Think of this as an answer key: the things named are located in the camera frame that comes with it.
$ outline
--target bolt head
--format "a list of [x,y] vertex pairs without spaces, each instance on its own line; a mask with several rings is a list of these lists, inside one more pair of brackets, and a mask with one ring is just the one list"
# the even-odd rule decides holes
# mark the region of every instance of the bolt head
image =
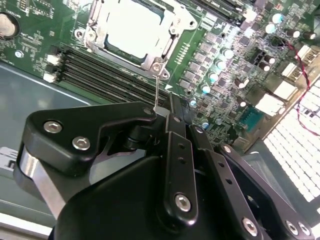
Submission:
[[56,121],[47,121],[44,125],[43,128],[46,132],[51,133],[51,134],[57,134],[60,133],[62,130],[62,126],[60,123]]
[[90,141],[84,136],[77,136],[72,140],[72,145],[77,150],[86,151],[90,148]]
[[231,149],[228,146],[223,146],[223,149],[227,152],[227,153],[231,153]]
[[253,237],[258,236],[258,229],[255,224],[249,219],[244,217],[242,219],[242,224],[245,230]]
[[155,63],[155,64],[153,64],[153,66],[152,66],[152,69],[153,69],[155,72],[159,72],[159,71],[160,71],[160,68],[161,68],[161,66],[160,66],[159,63]]
[[175,204],[176,206],[183,212],[189,212],[191,210],[191,203],[189,199],[182,194],[178,194],[175,196]]

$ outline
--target cable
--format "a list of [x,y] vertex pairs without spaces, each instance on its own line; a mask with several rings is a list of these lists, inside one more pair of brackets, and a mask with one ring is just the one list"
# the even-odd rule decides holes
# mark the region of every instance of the cable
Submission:
[[286,42],[286,45],[289,47],[290,50],[295,51],[295,57],[296,57],[297,61],[300,64],[300,68],[302,69],[302,75],[304,76],[305,82],[306,82],[306,90],[304,91],[304,93],[301,95],[301,97],[297,101],[296,112],[297,112],[298,122],[305,130],[309,131],[311,134],[313,134],[316,137],[320,137],[320,134],[318,134],[318,133],[310,130],[309,128],[307,128],[306,125],[304,125],[300,120],[300,116],[301,116],[300,104],[301,104],[301,101],[305,98],[307,92],[309,92],[309,90],[311,88],[311,83],[310,83],[308,74],[306,72],[306,68],[304,66],[304,63],[302,62],[301,57],[298,55],[297,49],[293,45],[291,45],[289,42]]

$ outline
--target integrated circuit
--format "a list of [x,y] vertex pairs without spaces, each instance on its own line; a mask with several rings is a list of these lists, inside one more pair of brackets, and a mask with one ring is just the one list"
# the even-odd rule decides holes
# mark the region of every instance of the integrated circuit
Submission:
[[243,36],[240,39],[239,43],[244,45],[244,46],[247,46],[250,43],[250,39],[248,37],[246,37],[246,36]]
[[211,43],[214,43],[217,39],[217,36],[214,35],[212,32],[208,32],[205,37],[204,37],[205,40],[211,42]]
[[206,59],[206,56],[199,53],[199,52],[196,52],[195,55],[194,55],[194,59],[197,60],[198,62],[200,63],[203,63]]
[[211,45],[208,44],[208,43],[205,43],[205,42],[201,43],[201,45],[199,47],[199,49],[202,50],[205,53],[209,53],[211,48],[212,48]]

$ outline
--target chip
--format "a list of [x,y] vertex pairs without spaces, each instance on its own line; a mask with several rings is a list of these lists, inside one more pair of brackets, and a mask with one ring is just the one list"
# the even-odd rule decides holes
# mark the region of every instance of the chip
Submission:
[[293,22],[298,22],[300,20],[300,17],[299,16],[297,16],[297,15],[294,15],[293,17],[292,17],[292,21]]
[[197,63],[195,63],[195,62],[191,62],[190,64],[189,64],[189,68],[191,69],[191,70],[193,70],[193,71],[195,71],[195,72],[198,72],[199,70],[200,70],[200,65],[199,64],[197,64]]
[[231,111],[228,116],[230,118],[234,119],[234,118],[236,118],[237,114]]
[[260,25],[258,23],[256,23],[256,22],[251,27],[251,29],[254,30],[254,31],[258,31],[259,28],[260,28]]
[[201,43],[200,47],[199,47],[202,51],[204,51],[205,53],[209,53],[211,50],[211,45],[209,45],[208,43]]
[[218,81],[218,85],[223,87],[224,85],[226,85],[226,81],[224,78],[220,78],[220,80]]
[[216,38],[217,38],[217,36],[214,35],[212,32],[208,32],[204,37],[205,40],[212,42],[212,43],[215,42]]
[[221,37],[217,37],[215,40],[218,44],[222,44],[223,40]]
[[186,79],[189,79],[189,80],[193,80],[194,78],[195,78],[195,74],[194,73],[192,73],[192,72],[190,72],[190,71],[186,71],[185,73],[184,73],[184,77],[186,78]]
[[222,109],[226,109],[226,108],[228,107],[228,103],[223,102],[223,103],[220,105],[220,107],[221,107]]
[[217,49],[215,48],[211,48],[211,51],[210,51],[212,54],[215,54],[217,52]]
[[187,88],[189,88],[189,86],[190,86],[190,82],[185,81],[185,80],[182,79],[182,80],[180,80],[179,85],[180,85],[181,87],[183,87],[184,89],[187,89]]
[[275,5],[274,5],[272,2],[268,2],[268,3],[265,5],[264,9],[265,9],[266,11],[270,12],[274,7],[275,7]]
[[250,39],[248,37],[246,37],[246,36],[243,36],[240,39],[239,43],[242,44],[242,45],[247,46],[250,43]]
[[203,63],[206,59],[206,56],[199,53],[199,52],[196,52],[195,55],[194,55],[194,59],[197,60],[198,62],[200,63]]
[[248,73],[250,70],[251,70],[251,67],[248,65],[243,68],[243,71],[246,73]]

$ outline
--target screw hole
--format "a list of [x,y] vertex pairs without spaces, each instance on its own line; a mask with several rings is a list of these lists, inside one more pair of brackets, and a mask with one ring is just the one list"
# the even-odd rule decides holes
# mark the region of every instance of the screw hole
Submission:
[[228,184],[230,184],[230,185],[232,184],[232,181],[231,181],[229,178],[226,178],[225,180],[226,180],[226,182],[227,182]]
[[179,162],[182,163],[182,164],[186,164],[186,163],[187,163],[187,161],[184,160],[183,157],[179,157],[178,160],[179,160]]

